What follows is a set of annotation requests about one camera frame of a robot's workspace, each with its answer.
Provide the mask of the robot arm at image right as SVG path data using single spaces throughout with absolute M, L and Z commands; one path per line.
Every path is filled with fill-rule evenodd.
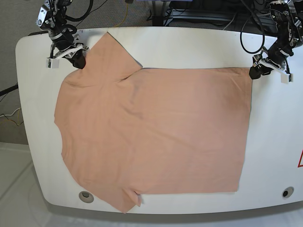
M 276 24 L 277 40 L 267 49 L 265 44 L 265 29 L 258 14 L 250 9 L 242 1 L 243 5 L 250 11 L 250 17 L 262 32 L 261 47 L 254 52 L 248 51 L 243 44 L 240 32 L 240 44 L 243 50 L 253 55 L 252 67 L 249 76 L 252 80 L 259 79 L 261 76 L 269 75 L 273 70 L 280 73 L 281 82 L 288 84 L 293 81 L 294 76 L 290 72 L 288 57 L 293 56 L 293 49 L 303 45 L 303 19 L 300 13 L 303 11 L 301 0 L 274 0 L 268 3 L 264 10 L 268 11 L 271 19 Z

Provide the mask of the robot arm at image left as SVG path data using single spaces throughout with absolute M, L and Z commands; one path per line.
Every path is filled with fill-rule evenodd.
M 88 9 L 78 18 L 66 15 L 71 3 L 72 0 L 46 0 L 39 10 L 36 24 L 48 33 L 52 41 L 50 56 L 46 59 L 47 68 L 58 68 L 60 59 L 68 60 L 77 69 L 83 69 L 86 65 L 85 54 L 89 48 L 79 42 L 77 28 L 68 24 L 68 21 L 83 21 L 89 15 L 94 1 L 89 1 Z

